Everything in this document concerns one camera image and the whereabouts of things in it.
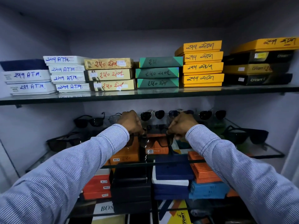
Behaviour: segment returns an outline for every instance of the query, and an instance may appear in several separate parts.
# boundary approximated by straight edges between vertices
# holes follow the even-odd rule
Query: green box
[[[136,69],[137,79],[178,78],[178,67]]]
[[[178,87],[178,78],[137,79],[137,88]]]
[[[140,68],[155,68],[155,67],[182,67],[182,56],[170,57],[145,57],[140,58]]]

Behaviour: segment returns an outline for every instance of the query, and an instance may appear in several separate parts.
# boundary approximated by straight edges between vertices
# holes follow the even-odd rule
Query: hand
[[[117,121],[117,124],[120,124],[123,127],[125,127],[129,134],[144,133],[140,120],[134,110],[131,110],[129,112],[123,112],[121,114],[121,118]]]
[[[188,130],[197,125],[193,115],[181,112],[169,125],[167,134],[175,134],[176,137],[185,137]]]

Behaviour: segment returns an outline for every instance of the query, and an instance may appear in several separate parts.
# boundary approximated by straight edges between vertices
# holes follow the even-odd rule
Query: blue striped sleeve
[[[114,124],[57,153],[0,195],[0,223],[63,223],[85,184],[128,140],[128,131]]]
[[[299,223],[299,189],[271,165],[249,158],[204,125],[192,127],[186,139],[212,170],[237,191],[257,223]]]

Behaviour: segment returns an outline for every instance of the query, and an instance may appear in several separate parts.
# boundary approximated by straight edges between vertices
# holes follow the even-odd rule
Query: striped shirt
[[[239,193],[258,223],[299,223],[299,189],[272,166],[247,157],[203,125],[192,127],[186,139]],[[114,124],[57,153],[0,195],[0,223],[63,223],[84,185],[128,140],[127,130]]]

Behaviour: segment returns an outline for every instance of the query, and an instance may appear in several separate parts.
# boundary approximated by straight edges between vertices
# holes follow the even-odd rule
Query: beige box
[[[128,80],[134,75],[133,69],[105,69],[84,71],[85,80],[106,81],[106,80]]]
[[[135,80],[117,80],[117,81],[93,81],[89,83],[91,91],[113,91],[113,90],[133,90],[135,89]]]
[[[130,58],[87,59],[84,63],[86,70],[127,69],[134,64]]]

